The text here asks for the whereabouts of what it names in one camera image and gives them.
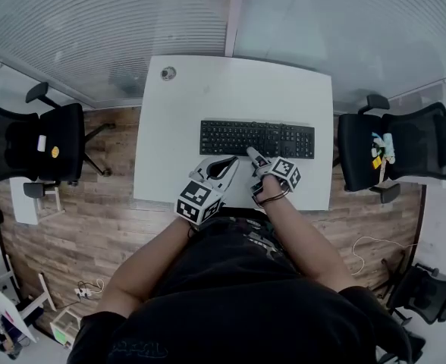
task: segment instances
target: yellow round object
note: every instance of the yellow round object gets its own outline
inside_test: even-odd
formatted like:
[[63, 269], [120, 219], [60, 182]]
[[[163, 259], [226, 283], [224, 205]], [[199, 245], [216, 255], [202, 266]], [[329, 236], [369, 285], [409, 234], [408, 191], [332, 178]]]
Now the yellow round object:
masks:
[[51, 150], [51, 156], [53, 158], [57, 158], [59, 155], [59, 148], [57, 146], [54, 146], [53, 149]]

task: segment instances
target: keyboard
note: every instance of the keyboard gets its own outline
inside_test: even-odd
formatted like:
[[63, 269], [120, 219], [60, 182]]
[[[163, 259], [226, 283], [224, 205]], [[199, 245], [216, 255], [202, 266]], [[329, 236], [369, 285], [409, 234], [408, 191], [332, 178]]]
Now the keyboard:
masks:
[[201, 121], [200, 155], [247, 156], [250, 146], [264, 156], [314, 159], [314, 128], [247, 121]]

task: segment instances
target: person's right hand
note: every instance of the person's right hand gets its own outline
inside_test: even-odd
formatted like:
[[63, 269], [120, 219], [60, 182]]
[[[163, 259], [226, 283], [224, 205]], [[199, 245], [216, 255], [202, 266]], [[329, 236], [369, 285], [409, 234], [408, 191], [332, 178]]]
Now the person's right hand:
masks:
[[261, 202], [265, 199], [272, 198], [278, 196], [282, 193], [281, 185], [274, 175], [266, 175], [262, 179], [263, 183], [263, 191], [256, 196], [256, 200]]

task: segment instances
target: yellow object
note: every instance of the yellow object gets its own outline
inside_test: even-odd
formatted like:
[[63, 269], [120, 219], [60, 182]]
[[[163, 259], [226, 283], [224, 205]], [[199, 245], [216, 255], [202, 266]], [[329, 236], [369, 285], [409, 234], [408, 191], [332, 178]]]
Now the yellow object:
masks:
[[382, 165], [382, 158], [377, 156], [372, 163], [373, 163], [373, 168], [376, 170], [378, 167]]
[[51, 156], [53, 158], [57, 158], [59, 155], [59, 148], [57, 146], [54, 146], [53, 149], [51, 150]]

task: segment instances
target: wooden floor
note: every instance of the wooden floor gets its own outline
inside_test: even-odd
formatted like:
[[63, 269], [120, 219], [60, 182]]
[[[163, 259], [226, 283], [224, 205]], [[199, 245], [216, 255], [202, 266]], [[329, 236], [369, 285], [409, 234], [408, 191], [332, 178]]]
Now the wooden floor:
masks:
[[[40, 293], [37, 273], [43, 272], [57, 306], [76, 301], [74, 288], [78, 281], [95, 283], [102, 278], [108, 283], [127, 257], [173, 219], [171, 204], [133, 199], [139, 116], [140, 108], [86, 113], [87, 132], [105, 122], [117, 124], [115, 130], [102, 132], [87, 145], [93, 160], [109, 166], [113, 175], [100, 177], [84, 165], [77, 187], [61, 187], [61, 201], [67, 211], [64, 215], [37, 226], [19, 224], [14, 220], [9, 183], [0, 183], [0, 209], [5, 214], [2, 237], [24, 295]], [[402, 184], [401, 195], [393, 203], [382, 205], [379, 196], [367, 190], [345, 192], [341, 168], [336, 167], [330, 209], [303, 215], [339, 249], [350, 270], [357, 271], [361, 261], [352, 255], [351, 247], [359, 237], [413, 242], [420, 193], [418, 185]], [[357, 279], [374, 287], [386, 279], [381, 259], [397, 260], [400, 249], [390, 243], [363, 239], [356, 252], [366, 260]], [[72, 309], [80, 315], [91, 313], [97, 295], [92, 298]], [[49, 322], [54, 317], [55, 313], [47, 309], [38, 325], [51, 333]]]

